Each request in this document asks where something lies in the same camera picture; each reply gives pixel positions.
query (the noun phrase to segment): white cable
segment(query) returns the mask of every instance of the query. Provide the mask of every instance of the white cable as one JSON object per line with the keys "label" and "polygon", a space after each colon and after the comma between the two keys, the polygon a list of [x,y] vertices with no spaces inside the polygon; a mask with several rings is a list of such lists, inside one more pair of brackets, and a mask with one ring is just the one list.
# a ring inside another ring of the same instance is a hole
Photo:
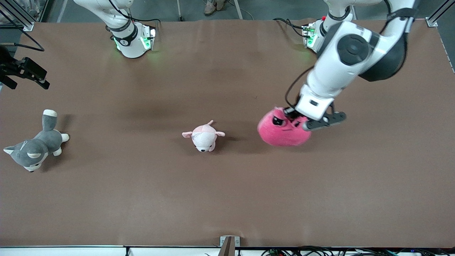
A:
{"label": "white cable", "polygon": [[[228,0],[227,2],[230,3],[230,4],[232,4],[232,6],[235,6],[235,4],[231,3],[231,0]],[[241,9],[242,11],[248,13],[248,14],[251,16],[251,20],[254,20],[254,17],[253,17],[253,15],[251,15],[251,13],[249,13],[247,10],[245,10],[245,9],[243,9],[243,8],[240,8],[240,9]]]}

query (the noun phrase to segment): brown table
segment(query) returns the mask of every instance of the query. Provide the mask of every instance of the brown table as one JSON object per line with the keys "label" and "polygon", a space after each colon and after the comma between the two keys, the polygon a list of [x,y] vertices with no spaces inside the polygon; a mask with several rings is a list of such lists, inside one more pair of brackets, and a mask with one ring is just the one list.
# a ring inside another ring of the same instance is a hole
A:
{"label": "brown table", "polygon": [[[33,137],[46,108],[71,139],[34,173],[0,154],[1,245],[208,246],[226,234],[244,246],[454,245],[455,87],[436,29],[416,21],[402,71],[356,79],[336,99],[348,120],[298,148],[256,132],[316,60],[290,28],[214,20],[159,33],[159,51],[127,59],[104,24],[35,25],[46,51],[16,57],[48,70],[51,87],[3,88],[0,144]],[[211,119],[227,137],[199,153],[181,132]]]}

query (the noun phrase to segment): plush toy ear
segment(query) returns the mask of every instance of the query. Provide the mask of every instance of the plush toy ear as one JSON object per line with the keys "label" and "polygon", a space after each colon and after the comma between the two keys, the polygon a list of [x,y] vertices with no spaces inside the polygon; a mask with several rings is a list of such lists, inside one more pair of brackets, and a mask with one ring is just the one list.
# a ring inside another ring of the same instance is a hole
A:
{"label": "plush toy ear", "polygon": [[3,149],[8,155],[11,155],[11,153],[14,151],[14,146],[11,147],[6,147]]}
{"label": "plush toy ear", "polygon": [[191,138],[191,135],[193,134],[193,132],[186,132],[186,133],[182,133],[182,136],[184,138]]}
{"label": "plush toy ear", "polygon": [[28,155],[30,158],[38,158],[38,157],[41,156],[40,153],[33,153],[33,154],[27,153],[27,155]]}

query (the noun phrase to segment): gray plush toy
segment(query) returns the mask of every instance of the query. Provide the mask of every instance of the gray plush toy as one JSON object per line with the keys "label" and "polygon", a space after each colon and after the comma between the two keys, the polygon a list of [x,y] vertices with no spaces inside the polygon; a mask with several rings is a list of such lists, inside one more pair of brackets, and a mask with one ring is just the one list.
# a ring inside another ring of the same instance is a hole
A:
{"label": "gray plush toy", "polygon": [[16,146],[3,149],[13,160],[22,165],[29,172],[41,166],[46,157],[52,153],[54,156],[61,154],[60,145],[70,139],[66,133],[55,130],[57,125],[57,112],[46,109],[43,112],[43,130],[33,139],[26,140]]}

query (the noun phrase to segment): shoe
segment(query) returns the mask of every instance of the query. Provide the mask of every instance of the shoe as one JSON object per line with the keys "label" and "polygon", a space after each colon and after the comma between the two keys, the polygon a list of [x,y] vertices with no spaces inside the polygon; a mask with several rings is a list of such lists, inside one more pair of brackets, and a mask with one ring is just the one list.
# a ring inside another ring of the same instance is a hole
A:
{"label": "shoe", "polygon": [[216,9],[216,2],[215,0],[207,0],[207,3],[205,4],[205,9],[204,9],[204,14],[205,15],[211,15],[214,13]]}
{"label": "shoe", "polygon": [[224,7],[224,3],[226,3],[228,0],[216,0],[217,4],[215,5],[217,7],[217,10],[221,10]]}

